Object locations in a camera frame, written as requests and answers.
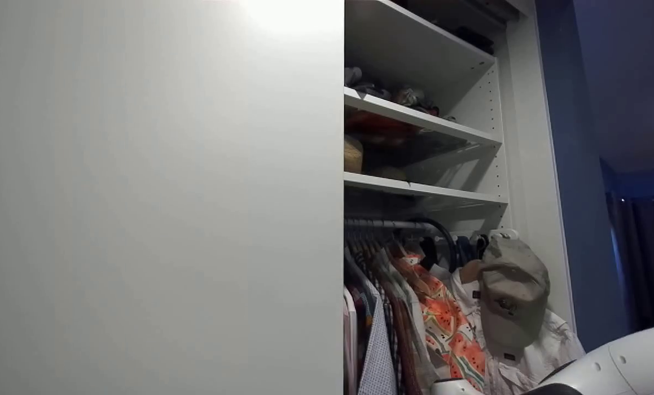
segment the blue wall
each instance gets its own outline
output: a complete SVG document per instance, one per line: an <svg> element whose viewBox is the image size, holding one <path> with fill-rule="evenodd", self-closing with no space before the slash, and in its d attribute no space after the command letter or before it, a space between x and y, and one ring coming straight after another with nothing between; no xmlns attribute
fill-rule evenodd
<svg viewBox="0 0 654 395"><path fill-rule="evenodd" d="M627 334L621 277L613 255L604 169L593 139L572 3L539 0L537 17L577 331L585 348L595 348Z"/></svg>
<svg viewBox="0 0 654 395"><path fill-rule="evenodd" d="M621 198L654 198L654 169L637 173L614 173L604 167L607 194Z"/></svg>

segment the folded item on shelf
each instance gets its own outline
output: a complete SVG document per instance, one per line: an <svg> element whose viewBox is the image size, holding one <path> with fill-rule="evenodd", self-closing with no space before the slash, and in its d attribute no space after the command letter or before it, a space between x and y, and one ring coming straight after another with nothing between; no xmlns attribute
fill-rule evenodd
<svg viewBox="0 0 654 395"><path fill-rule="evenodd" d="M406 139L416 135L414 125L370 111L347 111L347 129L357 134L363 143L389 148L401 144Z"/></svg>
<svg viewBox="0 0 654 395"><path fill-rule="evenodd" d="M394 103L406 106L406 108L416 108L423 106L423 92L414 88L399 88L394 92Z"/></svg>
<svg viewBox="0 0 654 395"><path fill-rule="evenodd" d="M359 92L359 94L370 94L370 96L393 101L393 92L377 86L376 82L359 82L359 83L354 86L354 90Z"/></svg>
<svg viewBox="0 0 654 395"><path fill-rule="evenodd" d="M361 173L363 148L356 135L344 135L344 171Z"/></svg>
<svg viewBox="0 0 654 395"><path fill-rule="evenodd" d="M354 86L363 77L361 67L344 67L344 83Z"/></svg>

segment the hanging clothes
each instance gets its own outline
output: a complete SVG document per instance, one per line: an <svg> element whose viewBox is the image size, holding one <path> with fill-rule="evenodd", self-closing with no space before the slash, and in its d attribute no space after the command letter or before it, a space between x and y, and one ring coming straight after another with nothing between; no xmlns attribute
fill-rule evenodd
<svg viewBox="0 0 654 395"><path fill-rule="evenodd" d="M343 338L344 338L344 380L347 380L347 395L356 395L357 386L357 317L356 304L344 289L344 304L343 304Z"/></svg>
<svg viewBox="0 0 654 395"><path fill-rule="evenodd" d="M473 326L476 340L485 346L481 304L481 283L460 283L460 270L451 277L451 293ZM584 356L584 346L557 314L547 310L537 340L519 354L487 352L485 391L492 395L519 395L534 391L548 372Z"/></svg>
<svg viewBox="0 0 654 395"><path fill-rule="evenodd" d="M384 303L372 283L366 278L366 275L354 264L349 250L344 275L354 278L356 286L359 286L372 312L368 321L368 336L363 346L366 352L361 357L357 395L396 395Z"/></svg>
<svg viewBox="0 0 654 395"><path fill-rule="evenodd" d="M414 289L407 283L403 283L403 292L407 293L414 334L416 334L416 338L419 338L422 345L428 345L428 334L425 334L425 326L423 326L422 303L419 303Z"/></svg>
<svg viewBox="0 0 654 395"><path fill-rule="evenodd" d="M393 277L394 270L385 262L381 262L377 247L354 250L350 257L357 268L361 268L384 303L396 392L428 395L433 391L434 376L429 370L429 362L425 360L425 346L416 346L419 340L412 330L414 324L407 312L407 296L396 286L396 278Z"/></svg>
<svg viewBox="0 0 654 395"><path fill-rule="evenodd" d="M356 362L357 362L357 378L361 376L361 365L366 357L366 345L368 345L368 334L370 334L370 321L372 321L372 301L361 292L361 288L356 288L354 283L347 283L347 289L354 299L356 304L356 326L357 326L357 338L356 338Z"/></svg>
<svg viewBox="0 0 654 395"><path fill-rule="evenodd" d="M414 289L425 324L428 354L436 380L467 380L473 388L485 388L485 354L471 324L458 310L456 299L419 259L406 255L394 262L396 273Z"/></svg>

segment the white closet door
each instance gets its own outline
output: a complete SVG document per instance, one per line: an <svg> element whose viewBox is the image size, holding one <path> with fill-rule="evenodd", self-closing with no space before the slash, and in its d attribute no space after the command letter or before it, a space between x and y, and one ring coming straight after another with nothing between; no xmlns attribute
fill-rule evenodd
<svg viewBox="0 0 654 395"><path fill-rule="evenodd" d="M343 0L0 0L0 395L340 392Z"/></svg>

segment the baseball cap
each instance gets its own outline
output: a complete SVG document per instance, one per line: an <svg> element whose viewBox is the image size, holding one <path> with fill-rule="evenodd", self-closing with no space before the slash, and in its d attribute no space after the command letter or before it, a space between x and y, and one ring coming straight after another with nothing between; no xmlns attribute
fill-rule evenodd
<svg viewBox="0 0 654 395"><path fill-rule="evenodd" d="M496 354L519 354L541 330L548 273L519 239L493 238L481 264L483 336Z"/></svg>

